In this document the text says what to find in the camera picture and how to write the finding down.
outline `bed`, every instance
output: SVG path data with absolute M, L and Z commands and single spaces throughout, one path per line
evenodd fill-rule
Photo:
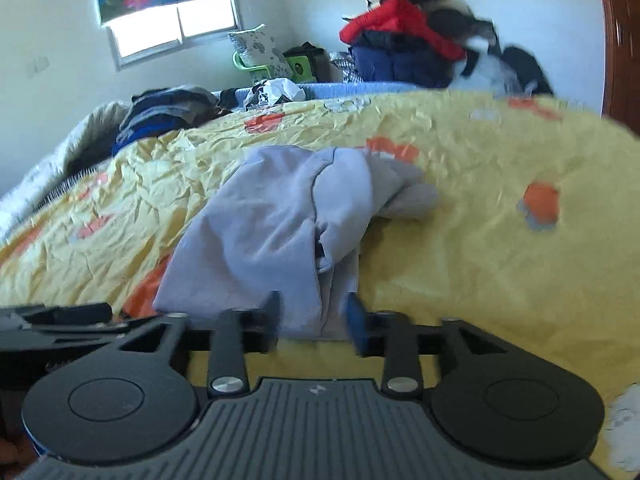
M 610 406 L 640 379 L 640 146 L 550 98 L 386 90 L 402 93 L 312 94 L 127 146 L 0 249 L 0 304 L 107 301 L 118 313 L 248 150 L 368 146 L 423 168 L 440 193 L 428 221 L 370 224 L 358 290 L 368 308 L 465 319 L 580 375 Z M 518 206 L 537 182 L 559 192 L 551 229 L 532 228 Z M 422 366 L 433 383 L 433 360 Z M 252 380 L 379 377 L 382 360 L 346 342 L 281 340 L 248 368 Z M 205 376 L 195 355 L 191 380 Z M 594 460 L 632 477 L 610 464 L 604 438 Z

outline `white wall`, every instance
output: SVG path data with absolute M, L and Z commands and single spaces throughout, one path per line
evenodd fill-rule
M 87 115 L 149 88 L 247 86 L 226 38 L 117 72 L 95 0 L 0 0 L 0 196 Z M 292 46 L 282 0 L 239 0 L 243 25 L 269 23 Z M 46 70 L 29 66 L 47 58 Z
M 532 52 L 561 98 L 602 111 L 605 38 L 602 0 L 465 0 L 494 21 L 502 46 Z M 345 50 L 341 16 L 364 12 L 364 0 L 288 0 L 297 43 Z

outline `green plastic chair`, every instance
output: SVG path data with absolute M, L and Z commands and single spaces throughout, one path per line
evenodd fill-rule
M 318 80 L 311 72 L 311 64 L 307 56 L 287 57 L 287 63 L 293 71 L 294 83 L 316 83 Z M 254 83 L 263 79 L 275 79 L 269 65 L 245 66 L 238 52 L 234 52 L 234 65 L 242 72 L 248 72 Z

